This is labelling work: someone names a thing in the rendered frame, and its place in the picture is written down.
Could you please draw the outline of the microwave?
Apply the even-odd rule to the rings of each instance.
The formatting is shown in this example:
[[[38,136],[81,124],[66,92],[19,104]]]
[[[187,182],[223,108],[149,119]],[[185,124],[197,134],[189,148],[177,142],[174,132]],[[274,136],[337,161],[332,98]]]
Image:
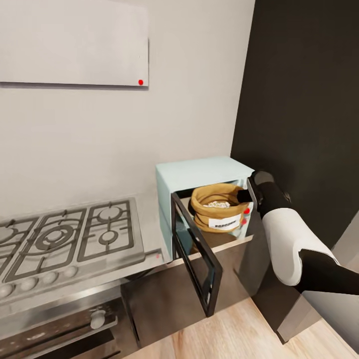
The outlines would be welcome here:
[[[158,200],[207,318],[214,315],[223,268],[194,222],[191,195],[196,187],[221,182],[247,189],[253,171],[229,156],[156,165]]]

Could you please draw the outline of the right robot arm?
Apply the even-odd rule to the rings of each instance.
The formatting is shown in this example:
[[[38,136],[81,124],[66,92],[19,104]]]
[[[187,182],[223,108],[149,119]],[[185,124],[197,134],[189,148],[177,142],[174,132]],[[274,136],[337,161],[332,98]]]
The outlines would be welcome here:
[[[265,169],[254,170],[238,202],[253,202],[276,277],[292,286],[359,355],[359,274],[341,267]]]

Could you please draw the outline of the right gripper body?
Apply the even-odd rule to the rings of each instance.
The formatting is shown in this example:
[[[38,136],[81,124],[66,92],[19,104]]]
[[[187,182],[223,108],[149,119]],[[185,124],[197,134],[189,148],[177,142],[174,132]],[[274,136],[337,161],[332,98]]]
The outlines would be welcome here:
[[[238,191],[238,202],[253,202],[248,189]]]

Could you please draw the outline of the popcorn bag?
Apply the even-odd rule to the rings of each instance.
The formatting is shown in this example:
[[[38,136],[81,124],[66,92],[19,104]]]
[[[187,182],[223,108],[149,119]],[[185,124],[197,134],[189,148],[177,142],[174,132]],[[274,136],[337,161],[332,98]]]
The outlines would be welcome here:
[[[227,233],[238,228],[250,203],[238,202],[239,190],[244,189],[224,182],[196,187],[191,195],[196,226],[213,233]],[[208,206],[215,202],[219,205],[227,203],[229,206]]]

